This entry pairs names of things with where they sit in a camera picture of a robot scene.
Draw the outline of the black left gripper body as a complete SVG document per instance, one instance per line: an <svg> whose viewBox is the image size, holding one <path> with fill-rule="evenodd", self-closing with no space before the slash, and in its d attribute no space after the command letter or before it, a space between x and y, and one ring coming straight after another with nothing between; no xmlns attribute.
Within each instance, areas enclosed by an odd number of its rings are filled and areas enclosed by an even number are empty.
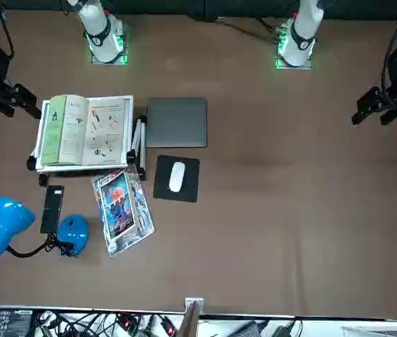
<svg viewBox="0 0 397 337"><path fill-rule="evenodd" d="M381 77L379 108L397 108L397 47L386 57Z"/></svg>

